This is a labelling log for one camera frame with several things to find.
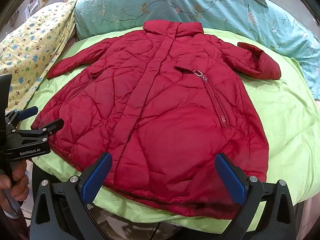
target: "finger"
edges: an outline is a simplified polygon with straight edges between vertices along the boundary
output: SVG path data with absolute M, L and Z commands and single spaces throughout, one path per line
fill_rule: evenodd
M 17 184 L 12 187 L 10 194 L 16 198 L 24 192 L 26 187 L 28 187 L 28 177 L 24 175 L 22 179 L 18 180 Z
M 23 193 L 20 196 L 16 197 L 16 201 L 25 201 L 28 195 L 29 195 L 29 188 L 26 187 Z
M 8 176 L 0 175 L 0 189 L 11 188 L 11 181 Z
M 12 177 L 15 181 L 21 179 L 26 173 L 27 161 L 22 161 L 19 165 L 12 171 Z

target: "green bedsheet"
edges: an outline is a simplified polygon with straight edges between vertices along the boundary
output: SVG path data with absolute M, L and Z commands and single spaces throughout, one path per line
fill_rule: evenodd
M 141 27 L 138 27 L 82 40 L 75 43 L 63 58 L 70 57 L 105 38 L 121 36 L 140 29 Z M 279 179 L 284 179 L 288 184 L 294 205 L 316 195 L 320 191 L 320 156 L 317 152 L 320 149 L 320 116 L 298 62 L 231 32 L 213 29 L 204 29 L 204 31 L 233 44 L 239 41 L 253 44 L 262 48 L 278 62 L 282 72 L 282 77 L 278 81 L 255 80 L 241 75 L 269 142 L 267 182 L 275 183 Z M 28 107 L 37 106 L 41 110 L 55 93 L 84 68 L 85 66 L 81 66 L 68 74 L 44 80 L 29 101 Z M 23 121 L 20 128 L 29 129 L 33 120 L 34 118 L 29 118 Z M 66 181 L 72 175 L 79 175 L 78 171 L 53 152 L 34 158 L 33 161 L 41 169 L 62 181 Z M 169 221 L 176 225 L 212 233 L 221 233 L 229 223 L 229 220 L 207 217 L 187 218 L 153 209 L 128 200 L 104 187 L 99 191 L 94 203 L 134 222 Z M 261 204 L 249 230 L 255 229 L 263 207 L 264 205 Z

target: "red puffer jacket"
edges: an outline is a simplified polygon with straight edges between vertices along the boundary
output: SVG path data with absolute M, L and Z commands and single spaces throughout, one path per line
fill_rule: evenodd
M 268 142 L 238 75 L 279 79 L 255 46 L 206 35 L 200 23 L 149 21 L 60 61 L 53 78 L 91 64 L 40 112 L 32 128 L 64 120 L 52 149 L 83 171 L 108 151 L 105 186 L 184 216 L 231 219 L 232 203 L 214 168 L 224 152 L 247 175 L 266 180 Z

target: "zipper pull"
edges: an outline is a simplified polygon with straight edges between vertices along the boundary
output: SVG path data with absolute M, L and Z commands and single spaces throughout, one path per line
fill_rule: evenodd
M 196 74 L 198 77 L 201 77 L 204 82 L 207 81 L 207 78 L 202 74 L 202 72 L 200 70 L 197 69 L 197 71 L 194 72 L 194 74 Z

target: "zipper pocket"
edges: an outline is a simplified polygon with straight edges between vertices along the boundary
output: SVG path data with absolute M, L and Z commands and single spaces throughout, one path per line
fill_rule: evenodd
M 213 91 L 213 88 L 210 84 L 210 82 L 208 81 L 208 79 L 202 74 L 201 71 L 197 70 L 196 72 L 193 72 L 194 74 L 196 74 L 198 77 L 201 77 L 203 79 L 203 82 L 204 82 L 204 86 L 207 90 L 207 92 L 209 93 L 210 95 L 210 98 L 211 98 L 211 102 L 214 106 L 214 108 L 216 109 L 218 115 L 220 116 L 220 122 L 221 122 L 221 125 L 222 125 L 222 128 L 228 128 L 228 123 L 227 123 L 227 118 L 226 118 L 226 115 L 224 114 L 221 106 L 220 106 L 220 103 L 216 97 L 216 95 L 214 94 L 214 91 Z
M 93 81 L 93 79 L 90 79 L 89 82 L 82 88 L 80 88 L 76 93 L 74 93 L 69 99 L 67 100 L 67 103 L 69 103 L 77 94 L 79 94 L 82 90 L 84 90 L 87 86 L 90 85 L 90 83 Z
M 105 71 L 105 69 L 101 69 L 99 71 L 96 72 L 90 72 L 88 71 L 88 75 L 90 80 L 87 82 L 87 84 L 84 85 L 84 87 L 80 88 L 77 92 L 75 92 L 71 97 L 69 97 L 69 99 L 67 100 L 67 103 L 69 103 L 77 94 L 79 94 L 81 91 L 83 91 L 87 86 L 89 86 L 91 84 L 91 82 L 97 77 L 99 76 L 103 71 Z

